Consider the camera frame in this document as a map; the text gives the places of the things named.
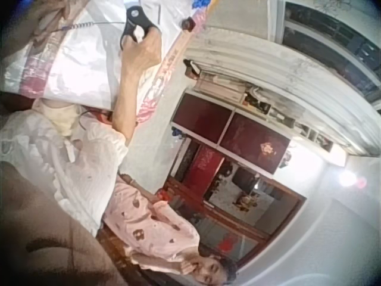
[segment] woman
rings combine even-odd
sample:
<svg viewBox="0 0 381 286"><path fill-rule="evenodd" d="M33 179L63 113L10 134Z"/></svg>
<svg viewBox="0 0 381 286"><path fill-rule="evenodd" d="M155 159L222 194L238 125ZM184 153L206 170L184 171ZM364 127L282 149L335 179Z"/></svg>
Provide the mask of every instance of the woman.
<svg viewBox="0 0 381 286"><path fill-rule="evenodd" d="M130 176L118 176L104 222L129 246L126 254L142 269L190 274L206 285L223 285L236 278L233 262L202 257L197 230Z"/></svg>

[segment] floor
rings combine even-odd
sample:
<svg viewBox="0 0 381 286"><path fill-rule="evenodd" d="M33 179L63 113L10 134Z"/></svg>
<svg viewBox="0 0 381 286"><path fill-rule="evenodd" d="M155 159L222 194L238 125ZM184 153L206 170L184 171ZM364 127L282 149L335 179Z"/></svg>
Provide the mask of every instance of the floor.
<svg viewBox="0 0 381 286"><path fill-rule="evenodd" d="M182 141L172 137L169 125L183 91L195 80L184 75L185 65L180 61L163 92L157 110L135 130L129 153L120 166L138 184L155 193L164 185Z"/></svg>

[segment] window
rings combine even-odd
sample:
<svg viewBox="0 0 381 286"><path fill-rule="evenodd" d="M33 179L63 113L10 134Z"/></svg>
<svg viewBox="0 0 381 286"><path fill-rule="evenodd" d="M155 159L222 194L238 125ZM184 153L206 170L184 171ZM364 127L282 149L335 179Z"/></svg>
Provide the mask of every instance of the window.
<svg viewBox="0 0 381 286"><path fill-rule="evenodd" d="M286 27L283 44L337 72L355 86L366 99L378 90L378 87L343 55L304 33Z"/></svg>
<svg viewBox="0 0 381 286"><path fill-rule="evenodd" d="M380 68L380 49L337 19L302 5L287 3L286 20L303 24L331 38L375 73Z"/></svg>
<svg viewBox="0 0 381 286"><path fill-rule="evenodd" d="M380 49L343 22L286 3L283 44L337 72L372 103L381 98Z"/></svg>

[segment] wooden door frame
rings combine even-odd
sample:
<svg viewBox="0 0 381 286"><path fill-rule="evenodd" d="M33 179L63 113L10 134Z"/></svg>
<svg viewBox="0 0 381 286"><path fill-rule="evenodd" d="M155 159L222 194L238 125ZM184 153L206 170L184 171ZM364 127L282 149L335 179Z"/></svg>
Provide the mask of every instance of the wooden door frame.
<svg viewBox="0 0 381 286"><path fill-rule="evenodd" d="M196 138L193 138L189 135L187 135L187 138L190 138L191 140L199 143L200 145L204 145L208 148L211 148L208 144L205 144L204 142L201 142L200 140L197 140ZM191 193L190 189L188 189L186 186L184 186L181 182L178 182L171 176L171 173L173 171L173 167L178 160L178 155L180 153L180 150L183 148L183 144L185 142L185 139L176 154L176 159L172 164L172 167L170 168L170 171L168 173L167 180L164 184L164 188L169 190L172 189L172 191L180 195L181 198L183 198L188 204L190 204L194 209L196 209L198 212L202 213L203 215L207 216L208 218L215 221L217 224L224 226L225 228L229 229L235 234L238 235L244 235L247 238L256 241L258 244L243 258L241 258L238 261L238 266L242 267L248 262L250 262L255 256L260 254L264 249L266 249L274 240L275 238L284 230L284 228L291 222L291 220L295 217L295 215L299 212L300 208L303 206L303 204L306 201L306 198L302 195L296 193L295 191L291 190L290 188L282 185L281 183L271 179L267 178L263 175L261 176L261 179L266 181L267 183L275 186L278 189L281 189L285 193L295 197L297 199L296 204L292 208L292 210L289 212L289 214L285 217L285 219L281 222L281 224L276 228L276 230L270 235L266 234L264 232L261 232L257 229L254 229L253 226L247 225L245 222L235 218L234 216L226 213L225 211L219 209L218 207L212 205L213 207L208 206L204 203L204 200L196 199L190 196ZM238 166L243 167L245 170L251 172L251 173L257 173L254 170L250 169L249 167L243 165L242 163L236 161L235 159L227 156L226 154L219 152L218 150L214 149L214 151L222 154L224 158L227 158L228 160L232 161L233 163L238 164Z"/></svg>

